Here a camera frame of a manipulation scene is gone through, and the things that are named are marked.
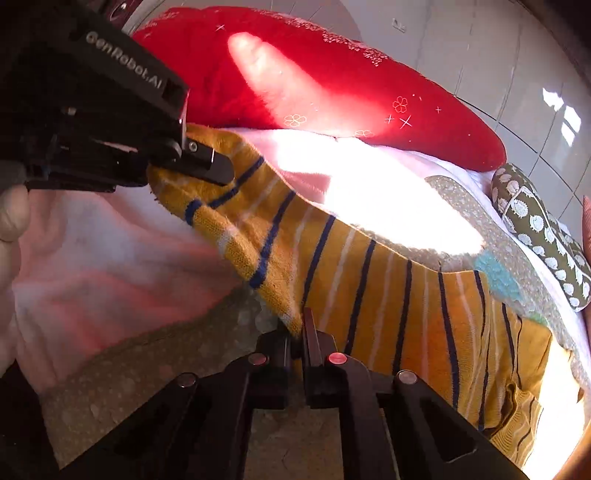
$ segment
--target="star pattern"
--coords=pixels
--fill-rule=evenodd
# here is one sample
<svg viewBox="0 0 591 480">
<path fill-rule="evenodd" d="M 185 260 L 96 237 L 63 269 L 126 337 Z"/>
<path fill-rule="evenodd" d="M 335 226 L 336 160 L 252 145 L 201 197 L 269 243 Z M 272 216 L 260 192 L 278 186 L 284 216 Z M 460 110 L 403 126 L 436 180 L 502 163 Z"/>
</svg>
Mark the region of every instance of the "star pattern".
<svg viewBox="0 0 591 480">
<path fill-rule="evenodd" d="M 408 118 L 405 120 L 404 118 L 400 118 L 399 120 L 402 121 L 402 125 L 400 125 L 400 130 L 402 130 L 402 128 L 405 125 L 408 125 L 409 127 L 411 127 L 412 125 L 409 123 L 410 118 L 412 117 L 412 115 L 409 115 Z"/>
</svg>

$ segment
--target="white stripe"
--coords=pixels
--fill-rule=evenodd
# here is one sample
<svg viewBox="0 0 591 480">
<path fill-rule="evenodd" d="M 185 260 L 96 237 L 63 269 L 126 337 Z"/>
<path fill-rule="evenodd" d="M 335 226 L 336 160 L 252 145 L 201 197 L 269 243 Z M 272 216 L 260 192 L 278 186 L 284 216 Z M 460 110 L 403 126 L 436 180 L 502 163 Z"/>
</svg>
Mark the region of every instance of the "white stripe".
<svg viewBox="0 0 591 480">
<path fill-rule="evenodd" d="M 521 440 L 521 437 L 523 436 L 523 432 L 525 432 L 525 430 L 528 428 L 528 426 L 530 426 L 530 424 L 527 422 L 527 416 L 526 416 L 525 412 L 523 411 L 523 409 L 521 410 L 521 414 L 524 416 L 524 420 L 525 421 L 523 422 L 523 425 L 521 427 L 519 427 L 519 429 L 517 429 L 515 431 L 515 433 L 513 434 L 513 438 L 514 439 L 519 439 L 519 440 Z M 516 462 L 517 461 L 517 458 L 518 458 L 517 457 L 518 454 L 519 454 L 519 451 L 517 449 L 515 449 L 514 454 L 511 455 L 511 459 L 513 460 L 513 456 L 515 455 L 515 460 L 513 460 L 513 461 Z"/>
<path fill-rule="evenodd" d="M 464 418 L 468 417 L 470 413 L 470 405 L 472 403 L 472 398 L 474 394 L 474 389 L 476 385 L 474 384 L 476 381 L 476 326 L 474 325 L 474 317 L 472 316 L 472 311 L 470 306 L 468 305 L 468 300 L 466 299 L 466 292 L 464 291 L 464 284 L 462 282 L 462 274 L 456 273 L 456 280 L 457 286 L 460 290 L 460 297 L 462 299 L 462 305 L 464 305 L 464 310 L 466 311 L 466 316 L 468 317 L 468 322 L 470 323 L 470 337 L 472 338 L 472 378 L 470 379 L 470 387 L 469 387 L 469 398 L 468 403 L 466 404 L 466 414 Z"/>
<path fill-rule="evenodd" d="M 491 321 L 490 321 L 490 319 L 488 319 L 488 315 L 486 315 L 486 312 L 485 312 L 485 314 L 483 316 L 485 317 L 485 319 L 488 320 L 488 322 L 487 322 L 487 324 L 488 324 L 488 335 L 486 337 L 485 337 L 485 335 L 482 335 L 482 341 L 485 338 L 490 337 L 490 335 L 491 335 Z M 484 358 L 484 361 L 483 361 L 483 358 L 482 358 L 485 355 L 485 351 L 484 351 L 485 348 L 484 348 L 484 344 L 482 343 L 482 341 L 480 343 L 480 354 L 478 355 L 478 363 L 476 364 L 477 367 L 476 367 L 476 371 L 474 372 L 474 377 L 473 377 L 473 379 L 474 379 L 473 380 L 473 383 L 474 384 L 472 385 L 472 389 L 471 389 L 471 392 L 470 392 L 470 397 L 468 398 L 468 407 L 466 408 L 466 412 L 467 413 L 466 413 L 466 417 L 465 418 L 468 421 L 470 421 L 470 419 L 468 418 L 468 415 L 470 414 L 470 406 L 472 405 L 472 400 L 474 398 L 474 393 L 476 392 L 476 387 L 477 387 L 477 385 L 476 385 L 476 379 L 478 378 L 478 375 L 480 375 L 480 372 L 481 372 L 482 368 L 486 364 L 486 357 Z"/>
<path fill-rule="evenodd" d="M 226 254 L 226 248 L 228 247 L 228 242 L 230 239 L 234 238 L 239 233 L 238 228 L 231 223 L 221 234 L 220 238 L 217 240 L 217 250 L 220 252 L 221 256 Z"/>
<path fill-rule="evenodd" d="M 298 247 L 300 246 L 301 235 L 304 232 L 304 228 L 314 211 L 314 207 L 312 205 L 308 206 L 308 209 L 304 213 L 300 224 L 298 225 L 297 229 L 295 230 L 294 235 L 294 245 L 291 254 L 291 271 L 290 271 L 290 285 L 289 285 L 289 304 L 290 304 L 290 311 L 281 316 L 281 320 L 284 322 L 288 322 L 295 318 L 298 314 L 298 306 L 296 305 L 296 275 L 297 275 L 297 267 L 299 262 L 299 255 L 298 255 Z"/>
<path fill-rule="evenodd" d="M 339 264 L 336 267 L 335 276 L 333 277 L 333 282 L 330 286 L 329 297 L 326 300 L 326 306 L 324 307 L 324 313 L 322 314 L 322 318 L 320 320 L 319 330 L 326 330 L 326 326 L 328 325 L 330 314 L 332 313 L 332 308 L 335 304 L 336 292 L 339 289 L 340 278 L 343 276 L 345 260 L 347 260 L 347 254 L 351 248 L 351 243 L 353 243 L 353 237 L 355 236 L 355 233 L 357 233 L 357 230 L 353 228 L 349 231 L 349 235 L 347 235 L 347 239 L 345 240 L 345 245 L 340 252 Z"/>
<path fill-rule="evenodd" d="M 492 310 L 492 323 L 495 328 L 495 373 L 493 378 L 499 378 L 499 364 L 501 362 L 501 358 L 499 356 L 499 336 L 497 335 L 497 325 L 496 325 L 496 313 L 495 313 L 495 306 L 493 305 Z M 499 401 L 499 412 L 503 409 L 503 403 L 505 402 L 505 386 L 502 383 L 499 383 L 499 391 L 496 393 Z"/>
<path fill-rule="evenodd" d="M 386 305 L 388 304 L 388 293 L 390 290 L 390 276 L 392 273 L 392 259 L 394 252 L 390 252 L 388 256 L 388 264 L 386 265 L 386 273 L 384 274 L 384 291 L 382 292 L 382 301 L 379 304 L 378 314 L 374 323 L 374 343 L 369 354 L 368 368 L 374 368 L 375 357 L 378 354 L 379 343 L 382 339 L 382 328 L 384 326 L 384 315 L 386 313 Z"/>
<path fill-rule="evenodd" d="M 425 286 L 423 290 L 423 368 L 422 380 L 428 382 L 429 378 L 429 270 L 424 269 Z"/>
<path fill-rule="evenodd" d="M 228 242 L 238 233 L 238 229 L 246 222 L 252 214 L 256 211 L 259 205 L 271 194 L 271 190 L 279 181 L 279 177 L 273 178 L 267 185 L 267 188 L 261 192 L 261 194 L 257 197 L 257 199 L 253 202 L 248 210 L 242 212 L 238 220 L 236 221 L 236 225 L 230 224 L 224 232 L 220 235 L 220 238 L 217 240 L 217 249 L 219 250 L 221 255 L 226 253 L 226 248 L 228 247 Z"/>
</svg>

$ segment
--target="yellow fabric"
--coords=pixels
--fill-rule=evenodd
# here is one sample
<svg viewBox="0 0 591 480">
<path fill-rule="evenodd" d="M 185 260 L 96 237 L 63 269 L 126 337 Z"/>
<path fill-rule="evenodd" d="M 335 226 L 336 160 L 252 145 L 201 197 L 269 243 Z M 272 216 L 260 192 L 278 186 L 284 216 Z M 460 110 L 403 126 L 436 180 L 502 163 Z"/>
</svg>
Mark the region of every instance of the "yellow fabric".
<svg viewBox="0 0 591 480">
<path fill-rule="evenodd" d="M 384 374 L 415 371 L 523 465 L 548 329 L 493 299 L 483 274 L 430 270 L 309 204 L 238 135 L 195 125 L 187 134 L 230 157 L 236 180 L 218 187 L 151 167 L 154 193 L 218 246 L 294 335 L 311 307 L 341 351 Z"/>
</svg>

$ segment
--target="green patterned pillow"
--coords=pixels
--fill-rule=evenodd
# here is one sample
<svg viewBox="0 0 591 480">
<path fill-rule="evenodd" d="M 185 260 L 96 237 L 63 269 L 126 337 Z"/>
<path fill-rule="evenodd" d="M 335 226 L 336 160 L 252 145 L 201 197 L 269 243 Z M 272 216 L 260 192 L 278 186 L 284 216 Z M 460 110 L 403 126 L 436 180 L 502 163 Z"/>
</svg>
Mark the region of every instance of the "green patterned pillow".
<svg viewBox="0 0 591 480">
<path fill-rule="evenodd" d="M 576 312 L 583 310 L 591 301 L 591 268 L 580 245 L 561 230 L 527 176 L 506 163 L 495 172 L 491 196 L 510 233 L 554 273 L 572 308 Z"/>
</svg>

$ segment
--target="finger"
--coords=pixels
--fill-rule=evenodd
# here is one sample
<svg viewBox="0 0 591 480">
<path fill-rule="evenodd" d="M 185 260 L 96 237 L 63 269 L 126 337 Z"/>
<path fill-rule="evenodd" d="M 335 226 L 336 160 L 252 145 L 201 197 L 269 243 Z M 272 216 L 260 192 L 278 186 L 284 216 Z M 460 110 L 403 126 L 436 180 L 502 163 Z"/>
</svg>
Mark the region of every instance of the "finger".
<svg viewBox="0 0 591 480">
<path fill-rule="evenodd" d="M 21 268 L 21 249 L 18 243 L 0 241 L 0 292 L 6 290 Z"/>
<path fill-rule="evenodd" d="M 13 185 L 20 185 L 27 180 L 25 166 L 17 161 L 0 161 L 0 194 Z"/>
<path fill-rule="evenodd" d="M 24 185 L 11 187 L 0 196 L 0 241 L 16 241 L 27 230 L 30 219 L 28 192 Z"/>
</svg>

